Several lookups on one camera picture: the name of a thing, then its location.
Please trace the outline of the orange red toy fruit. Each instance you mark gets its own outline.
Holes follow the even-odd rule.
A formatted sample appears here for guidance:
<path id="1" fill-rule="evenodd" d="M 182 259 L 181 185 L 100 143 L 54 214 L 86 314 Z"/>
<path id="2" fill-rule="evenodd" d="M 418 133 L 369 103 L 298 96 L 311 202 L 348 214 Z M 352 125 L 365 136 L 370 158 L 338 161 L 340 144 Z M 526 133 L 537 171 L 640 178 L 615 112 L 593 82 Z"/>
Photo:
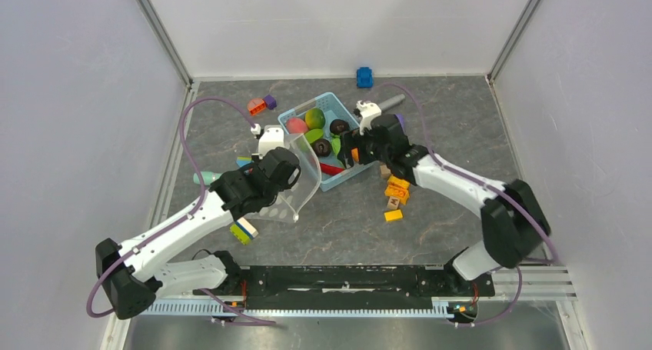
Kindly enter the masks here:
<path id="1" fill-rule="evenodd" d="M 353 149 L 351 150 L 351 157 L 353 158 L 353 161 L 354 161 L 355 163 L 359 163 L 359 162 L 360 162 L 359 154 L 358 154 L 358 149 L 357 149 L 357 148 L 353 148 Z"/>

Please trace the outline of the clear polka dot zip bag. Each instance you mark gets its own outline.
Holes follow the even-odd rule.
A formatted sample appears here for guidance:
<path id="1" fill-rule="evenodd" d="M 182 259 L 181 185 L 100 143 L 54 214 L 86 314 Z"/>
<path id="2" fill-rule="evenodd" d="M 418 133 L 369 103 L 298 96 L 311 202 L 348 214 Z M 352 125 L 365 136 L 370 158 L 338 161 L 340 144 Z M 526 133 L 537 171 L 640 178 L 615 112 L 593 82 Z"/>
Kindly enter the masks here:
<path id="1" fill-rule="evenodd" d="M 302 134 L 284 134 L 285 148 L 296 154 L 300 161 L 301 176 L 290 190 L 278 194 L 274 204 L 259 212 L 247 215 L 249 219 L 263 219 L 294 223 L 300 210 L 308 203 L 321 184 L 319 161 Z"/>

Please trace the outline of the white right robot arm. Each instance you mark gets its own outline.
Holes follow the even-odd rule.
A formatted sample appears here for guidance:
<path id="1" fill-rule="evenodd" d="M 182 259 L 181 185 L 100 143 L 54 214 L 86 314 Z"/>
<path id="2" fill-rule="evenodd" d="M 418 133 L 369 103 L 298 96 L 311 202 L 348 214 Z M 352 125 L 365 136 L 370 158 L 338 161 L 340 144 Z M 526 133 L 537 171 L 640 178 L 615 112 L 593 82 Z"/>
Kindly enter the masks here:
<path id="1" fill-rule="evenodd" d="M 393 176 L 437 192 L 473 212 L 481 221 L 480 242 L 455 255 L 444 273 L 446 289 L 463 295 L 475 279 L 496 268 L 516 268 L 551 229 L 529 184 L 482 178 L 446 162 L 428 147 L 412 143 L 395 115 L 379 115 L 342 132 L 338 158 L 346 166 L 381 162 Z"/>

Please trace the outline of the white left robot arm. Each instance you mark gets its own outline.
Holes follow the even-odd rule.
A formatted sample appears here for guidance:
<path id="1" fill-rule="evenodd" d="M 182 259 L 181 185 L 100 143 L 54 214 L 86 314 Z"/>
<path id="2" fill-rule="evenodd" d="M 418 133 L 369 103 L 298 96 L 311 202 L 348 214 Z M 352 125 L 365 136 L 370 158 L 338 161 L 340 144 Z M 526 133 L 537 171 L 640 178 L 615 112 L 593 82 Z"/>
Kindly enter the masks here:
<path id="1" fill-rule="evenodd" d="M 86 303 L 88 315 L 104 315 L 92 308 L 98 290 L 104 291 L 111 305 L 105 314 L 121 320 L 140 315 L 167 294 L 212 288 L 227 295 L 236 292 L 241 273 L 217 255 L 180 263 L 171 259 L 206 235 L 274 205 L 295 187 L 303 171 L 295 152 L 274 148 L 202 186 L 188 207 L 149 231 L 121 243 L 111 238 L 99 242 L 95 247 L 98 281 Z"/>

